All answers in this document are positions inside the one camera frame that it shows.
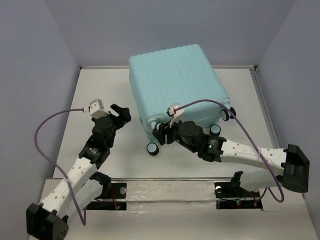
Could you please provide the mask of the light blue hardshell suitcase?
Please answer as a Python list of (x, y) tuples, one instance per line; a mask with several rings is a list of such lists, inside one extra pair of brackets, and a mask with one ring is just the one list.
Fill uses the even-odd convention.
[(236, 115), (214, 68), (198, 44), (178, 46), (138, 55), (128, 60), (129, 81), (137, 111), (149, 139), (147, 152), (159, 153), (159, 141), (152, 131), (170, 121), (168, 108), (185, 106), (182, 121), (194, 121), (202, 128), (228, 121)]

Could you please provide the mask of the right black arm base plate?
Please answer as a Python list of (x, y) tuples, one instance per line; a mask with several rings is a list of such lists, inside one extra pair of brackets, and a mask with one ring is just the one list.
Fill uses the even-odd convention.
[(216, 182), (214, 184), (215, 205), (217, 210), (262, 210), (259, 192), (231, 188), (230, 182)]

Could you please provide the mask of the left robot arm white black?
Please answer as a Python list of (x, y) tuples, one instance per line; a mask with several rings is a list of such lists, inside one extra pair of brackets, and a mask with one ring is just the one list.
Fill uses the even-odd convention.
[(71, 221), (79, 216), (86, 225), (87, 206), (110, 194), (111, 178), (98, 170), (110, 155), (116, 131), (132, 119), (129, 108), (116, 104), (110, 107), (116, 115), (106, 111), (99, 99), (89, 104), (87, 111), (94, 123), (92, 134), (69, 172), (56, 166), (63, 179), (55, 189), (27, 208), (26, 231), (30, 236), (38, 240), (65, 239)]

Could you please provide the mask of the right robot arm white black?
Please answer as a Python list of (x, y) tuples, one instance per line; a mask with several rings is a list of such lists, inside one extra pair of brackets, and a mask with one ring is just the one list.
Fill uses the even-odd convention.
[(287, 148), (254, 148), (206, 134), (193, 121), (158, 123), (152, 135), (160, 145), (176, 142), (206, 162), (255, 167), (255, 171), (238, 170), (234, 173), (230, 190), (235, 196), (278, 186), (302, 194), (309, 190), (310, 161), (297, 145), (289, 144)]

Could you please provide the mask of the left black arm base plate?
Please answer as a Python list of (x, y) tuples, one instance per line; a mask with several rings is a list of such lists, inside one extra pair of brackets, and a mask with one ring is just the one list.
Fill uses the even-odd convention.
[(125, 211), (127, 183), (112, 182), (109, 188), (103, 188), (100, 196), (91, 201), (86, 209), (89, 211)]

